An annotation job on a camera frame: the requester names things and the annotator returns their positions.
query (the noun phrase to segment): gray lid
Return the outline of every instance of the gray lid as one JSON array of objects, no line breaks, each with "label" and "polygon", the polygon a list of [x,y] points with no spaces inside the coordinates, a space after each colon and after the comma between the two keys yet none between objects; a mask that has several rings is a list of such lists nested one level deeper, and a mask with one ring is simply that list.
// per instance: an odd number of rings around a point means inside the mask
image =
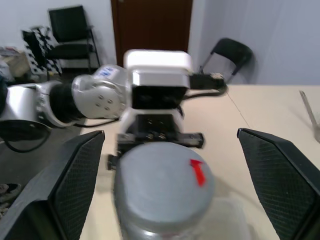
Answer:
[{"label": "gray lid", "polygon": [[[191,159],[202,162],[206,179],[203,186],[198,184]],[[198,222],[211,203],[211,170],[187,147],[170,142],[140,145],[123,156],[118,170],[123,217],[150,231],[188,228]]]}]

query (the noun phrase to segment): brown door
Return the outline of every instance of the brown door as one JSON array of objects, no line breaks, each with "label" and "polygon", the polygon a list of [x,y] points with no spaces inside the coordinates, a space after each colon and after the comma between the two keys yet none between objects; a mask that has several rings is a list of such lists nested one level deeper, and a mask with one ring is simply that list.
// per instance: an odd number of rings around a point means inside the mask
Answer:
[{"label": "brown door", "polygon": [[130,49],[188,50],[193,0],[111,0],[117,64]]}]

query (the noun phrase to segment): black cable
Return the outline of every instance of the black cable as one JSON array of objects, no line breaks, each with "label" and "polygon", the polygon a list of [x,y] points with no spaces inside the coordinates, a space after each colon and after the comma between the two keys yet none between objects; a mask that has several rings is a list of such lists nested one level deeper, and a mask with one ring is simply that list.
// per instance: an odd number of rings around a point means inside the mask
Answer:
[{"label": "black cable", "polygon": [[12,146],[8,141],[6,140],[3,140],[4,141],[4,144],[12,151],[16,152],[16,153],[20,153],[20,154],[26,154],[26,153],[29,153],[29,152],[32,152],[33,150],[36,150],[38,148],[40,148],[49,138],[50,136],[50,132],[48,131],[47,132],[47,135],[44,137],[44,139],[42,140],[42,142],[40,142],[37,146],[33,147],[33,148],[30,148],[30,149],[27,149],[27,150],[21,150],[21,149],[18,149],[18,148],[15,148],[14,146]]},{"label": "black cable", "polygon": [[104,126],[104,125],[108,125],[108,124],[113,124],[115,122],[118,122],[119,121],[119,118],[116,118],[116,119],[113,119],[113,120],[110,120],[110,121],[106,121],[106,122],[102,122],[102,123],[98,123],[98,124],[94,124],[94,125],[82,125],[82,124],[74,124],[73,126],[75,127],[78,127],[78,128],[96,128],[96,127],[101,127],[101,126]]},{"label": "black cable", "polygon": [[183,100],[189,100],[189,99],[201,98],[201,97],[219,97],[224,95],[227,91],[228,91],[228,86],[224,85],[224,87],[218,89],[217,91],[201,92],[201,93],[195,93],[192,95],[185,95],[183,97]]}]

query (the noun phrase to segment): screw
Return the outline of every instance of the screw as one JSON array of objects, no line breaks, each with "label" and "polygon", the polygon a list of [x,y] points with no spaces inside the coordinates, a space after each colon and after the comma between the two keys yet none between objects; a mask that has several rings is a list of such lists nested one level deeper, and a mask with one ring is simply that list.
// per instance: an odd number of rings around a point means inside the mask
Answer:
[{"label": "screw", "polygon": [[149,133],[148,136],[146,136],[148,139],[153,139],[154,138],[154,135]]},{"label": "screw", "polygon": [[161,139],[166,139],[166,136],[165,136],[163,133],[160,133],[159,138],[161,138]]},{"label": "screw", "polygon": [[197,134],[190,134],[190,138],[191,138],[191,139],[195,139],[196,136],[197,136]]}]

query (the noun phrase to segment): metal rod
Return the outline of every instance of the metal rod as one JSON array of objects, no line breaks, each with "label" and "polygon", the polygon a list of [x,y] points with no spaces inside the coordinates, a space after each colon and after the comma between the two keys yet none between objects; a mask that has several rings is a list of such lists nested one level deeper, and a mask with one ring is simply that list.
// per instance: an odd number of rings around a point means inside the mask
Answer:
[{"label": "metal rod", "polygon": [[300,92],[300,95],[301,95],[301,97],[302,97],[302,100],[303,100],[305,109],[306,109],[307,113],[309,114],[309,118],[310,118],[310,120],[311,120],[311,123],[312,123],[313,128],[318,128],[318,124],[317,124],[315,115],[314,115],[314,113],[312,112],[311,106],[310,106],[310,104],[309,104],[309,101],[308,101],[308,98],[307,98],[305,92],[304,92],[304,91],[301,91],[301,90],[300,90],[299,92]]}]

